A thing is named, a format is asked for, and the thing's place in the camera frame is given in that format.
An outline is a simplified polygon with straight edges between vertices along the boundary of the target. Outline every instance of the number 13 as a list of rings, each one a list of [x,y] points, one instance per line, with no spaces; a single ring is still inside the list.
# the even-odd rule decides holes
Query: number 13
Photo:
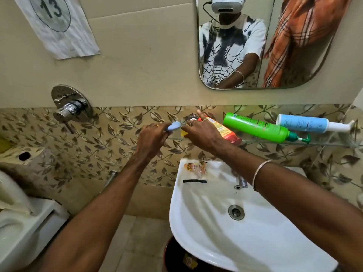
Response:
[[[50,5],[54,5],[54,8],[56,10],[58,10],[58,12],[53,12],[54,15],[57,16],[57,17],[61,17],[62,16],[62,11],[61,11],[61,8],[58,6],[57,1],[56,0],[48,0],[48,3]],[[47,7],[47,4],[44,2],[44,0],[42,0],[40,2],[40,7],[43,8],[43,9],[45,9],[45,11],[48,13],[48,16],[50,18],[53,18],[53,16],[51,15],[51,13],[50,13],[50,11],[49,11],[49,9]]]

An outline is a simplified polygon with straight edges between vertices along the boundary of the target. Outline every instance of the paper sign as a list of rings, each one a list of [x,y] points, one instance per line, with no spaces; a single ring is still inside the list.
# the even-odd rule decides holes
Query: paper sign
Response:
[[[15,0],[56,59],[100,54],[78,0]]]

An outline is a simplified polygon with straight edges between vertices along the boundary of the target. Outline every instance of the white t-shirt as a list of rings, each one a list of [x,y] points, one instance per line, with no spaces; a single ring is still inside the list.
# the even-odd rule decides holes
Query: white t-shirt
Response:
[[[262,19],[241,14],[228,26],[216,21],[199,27],[199,56],[203,64],[203,82],[215,87],[233,73],[248,53],[261,57],[266,42],[266,26]]]

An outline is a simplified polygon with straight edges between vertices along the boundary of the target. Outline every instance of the toilet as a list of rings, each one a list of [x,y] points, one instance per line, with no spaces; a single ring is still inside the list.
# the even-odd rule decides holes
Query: toilet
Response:
[[[0,272],[29,265],[68,218],[59,203],[28,197],[0,171]]]

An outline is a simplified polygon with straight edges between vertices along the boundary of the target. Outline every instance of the vr headset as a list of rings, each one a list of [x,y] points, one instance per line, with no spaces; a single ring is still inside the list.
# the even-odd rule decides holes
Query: vr headset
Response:
[[[214,13],[231,13],[241,12],[246,0],[212,0],[212,11]]]

